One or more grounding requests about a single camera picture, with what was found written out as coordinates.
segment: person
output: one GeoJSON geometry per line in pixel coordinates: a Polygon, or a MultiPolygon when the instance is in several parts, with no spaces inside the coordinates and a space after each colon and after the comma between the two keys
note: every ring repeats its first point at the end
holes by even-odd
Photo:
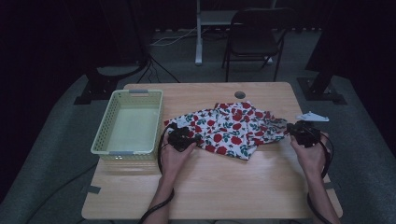
{"type": "MultiPolygon", "coordinates": [[[[298,145],[294,136],[291,136],[291,146],[294,148],[298,162],[303,168],[311,201],[317,211],[329,220],[332,224],[341,223],[332,202],[327,195],[321,172],[325,164],[325,155],[321,144],[315,144],[312,147],[303,147],[298,145]]],[[[196,144],[192,143],[184,151],[178,152],[168,144],[168,136],[163,139],[163,150],[161,160],[163,164],[163,175],[159,180],[158,188],[148,207],[164,202],[172,193],[173,187],[177,180],[177,175],[182,169],[185,162],[189,159],[190,154],[196,144]]],[[[322,133],[320,141],[326,145],[328,135],[322,133]]],[[[148,216],[143,223],[145,224],[166,224],[169,220],[169,203],[164,207],[156,210],[148,216]]],[[[318,218],[314,217],[314,223],[322,223],[318,218]]]]}

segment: black chair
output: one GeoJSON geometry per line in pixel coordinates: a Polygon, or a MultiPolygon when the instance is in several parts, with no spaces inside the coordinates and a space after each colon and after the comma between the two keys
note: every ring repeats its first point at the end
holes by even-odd
{"type": "Polygon", "coordinates": [[[244,8],[236,12],[231,21],[222,68],[227,63],[226,78],[230,70],[230,61],[263,61],[277,56],[274,81],[282,56],[284,37],[296,22],[295,12],[291,8],[244,8]]]}

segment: green basket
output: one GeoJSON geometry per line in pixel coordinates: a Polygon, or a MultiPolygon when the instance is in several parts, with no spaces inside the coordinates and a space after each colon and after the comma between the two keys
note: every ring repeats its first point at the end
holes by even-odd
{"type": "Polygon", "coordinates": [[[91,153],[103,160],[155,160],[162,116],[163,91],[113,91],[91,153]]]}

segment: person's left hand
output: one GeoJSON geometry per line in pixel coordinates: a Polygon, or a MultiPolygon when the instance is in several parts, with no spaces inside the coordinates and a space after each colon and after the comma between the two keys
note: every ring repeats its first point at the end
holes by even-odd
{"type": "Polygon", "coordinates": [[[163,146],[165,146],[161,152],[163,176],[175,181],[184,163],[187,161],[196,146],[196,143],[192,143],[184,151],[179,152],[168,144],[168,134],[166,134],[163,138],[163,146]]]}

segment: table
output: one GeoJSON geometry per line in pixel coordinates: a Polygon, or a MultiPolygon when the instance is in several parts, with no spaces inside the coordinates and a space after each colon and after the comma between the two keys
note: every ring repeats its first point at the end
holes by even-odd
{"type": "MultiPolygon", "coordinates": [[[[275,7],[276,0],[271,0],[275,7]]],[[[230,25],[231,19],[237,10],[201,10],[201,0],[197,0],[197,44],[195,50],[195,64],[202,64],[202,26],[203,25],[230,25]]]]}
{"type": "MultiPolygon", "coordinates": [[[[163,120],[213,108],[215,103],[250,101],[276,118],[295,122],[302,114],[289,83],[129,84],[125,89],[163,90],[163,120]],[[243,91],[246,98],[236,99],[243,91]]],[[[156,161],[99,160],[82,215],[87,219],[139,219],[157,188],[156,161]]],[[[249,161],[196,148],[180,173],[171,202],[171,219],[312,217],[306,204],[304,174],[287,137],[258,147],[249,161]]],[[[337,215],[342,208],[333,189],[328,194],[337,215]]]]}

